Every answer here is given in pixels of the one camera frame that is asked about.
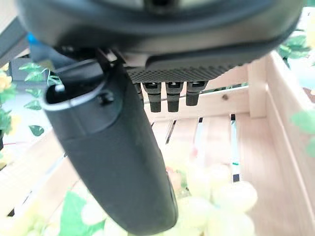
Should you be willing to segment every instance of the grape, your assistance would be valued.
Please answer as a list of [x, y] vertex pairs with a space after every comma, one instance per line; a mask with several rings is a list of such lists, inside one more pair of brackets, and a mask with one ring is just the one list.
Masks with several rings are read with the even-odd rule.
[[36, 230], [32, 230], [32, 231], [29, 231], [26, 236], [41, 236], [41, 235], [40, 235], [40, 232]]
[[58, 236], [59, 235], [59, 228], [49, 225], [45, 228], [43, 236]]
[[232, 182], [232, 173], [227, 165], [216, 164], [209, 167], [210, 188], [215, 190]]
[[168, 231], [165, 231], [163, 236], [201, 236], [202, 231], [196, 228], [178, 228], [174, 227]]
[[250, 183], [240, 181], [216, 189], [212, 199], [215, 205], [223, 209], [242, 213], [256, 204], [257, 192]]
[[207, 236], [253, 236], [254, 224], [245, 214], [235, 214], [222, 209], [217, 209], [210, 216]]
[[92, 236], [104, 236], [104, 231], [103, 230], [98, 230]]
[[168, 171], [169, 179], [172, 183], [175, 193], [181, 190], [182, 187], [182, 176], [180, 173]]
[[105, 221], [104, 236], [128, 236], [128, 232], [120, 227], [114, 220], [108, 218]]
[[34, 224], [34, 230], [41, 232], [46, 226], [46, 221], [43, 218], [38, 218]]
[[86, 225], [94, 225], [104, 220], [107, 215], [96, 202], [88, 202], [81, 211], [82, 221]]
[[194, 197], [209, 200], [211, 196], [210, 175], [204, 168], [191, 166], [187, 173], [187, 187]]
[[179, 228], [197, 228], [203, 230], [214, 206], [207, 200], [198, 197], [186, 197], [178, 201]]

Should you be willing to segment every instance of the yellow flower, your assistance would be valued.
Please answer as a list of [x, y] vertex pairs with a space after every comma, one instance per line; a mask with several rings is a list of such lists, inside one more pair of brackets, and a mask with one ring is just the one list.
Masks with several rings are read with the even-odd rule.
[[11, 128], [12, 129], [8, 135], [15, 135], [20, 123], [21, 123], [21, 117], [18, 115], [12, 115], [11, 116]]
[[12, 152], [4, 147], [1, 150], [2, 158], [0, 159], [0, 169], [2, 169], [7, 164], [10, 164], [13, 160]]
[[9, 69], [9, 63], [5, 64], [0, 70], [7, 71]]
[[11, 87], [12, 77], [5, 73], [0, 74], [0, 92]]
[[307, 27], [307, 44], [315, 48], [315, 14], [312, 14]]

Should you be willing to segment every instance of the artificial plant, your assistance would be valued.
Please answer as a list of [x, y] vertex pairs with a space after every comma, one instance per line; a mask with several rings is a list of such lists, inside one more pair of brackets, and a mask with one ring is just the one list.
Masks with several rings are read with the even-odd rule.
[[[24, 79], [25, 82], [43, 82], [47, 81], [47, 85], [56, 85], [61, 84], [61, 81], [58, 76], [53, 75], [52, 72], [47, 69], [43, 68], [40, 65], [37, 65], [35, 63], [27, 63], [22, 65], [19, 70], [23, 70], [28, 72], [28, 75]], [[40, 111], [42, 110], [42, 107], [39, 102], [39, 98], [42, 96], [43, 91], [39, 88], [27, 88], [25, 90], [27, 93], [32, 95], [33, 100], [27, 104], [24, 105], [25, 108], [33, 110], [33, 111]], [[40, 125], [30, 125], [29, 126], [32, 134], [35, 136], [40, 136], [44, 133], [44, 128]]]
[[0, 68], [0, 150], [3, 149], [2, 138], [4, 134], [14, 134], [19, 122], [18, 116], [11, 115], [11, 111], [2, 108], [2, 104], [13, 99], [16, 95], [16, 85], [12, 83], [12, 77], [7, 75], [9, 63]]

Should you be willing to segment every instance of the screw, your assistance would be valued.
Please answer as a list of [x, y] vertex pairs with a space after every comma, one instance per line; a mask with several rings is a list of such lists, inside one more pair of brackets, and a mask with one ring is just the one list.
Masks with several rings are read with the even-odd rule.
[[224, 101], [227, 101], [227, 100], [228, 100], [228, 96], [225, 94], [225, 95], [222, 96], [222, 99], [223, 99]]
[[114, 95], [110, 91], [102, 91], [98, 96], [97, 96], [98, 102], [100, 103], [101, 106], [104, 106], [106, 104], [109, 104], [114, 101]]

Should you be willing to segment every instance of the black plastic casing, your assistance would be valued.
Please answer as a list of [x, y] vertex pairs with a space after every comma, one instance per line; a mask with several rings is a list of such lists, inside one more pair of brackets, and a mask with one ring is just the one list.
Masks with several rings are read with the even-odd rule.
[[107, 82], [84, 95], [60, 97], [50, 87], [45, 112], [74, 168], [110, 217], [138, 236], [173, 227], [178, 217], [173, 188], [123, 68], [116, 66]]

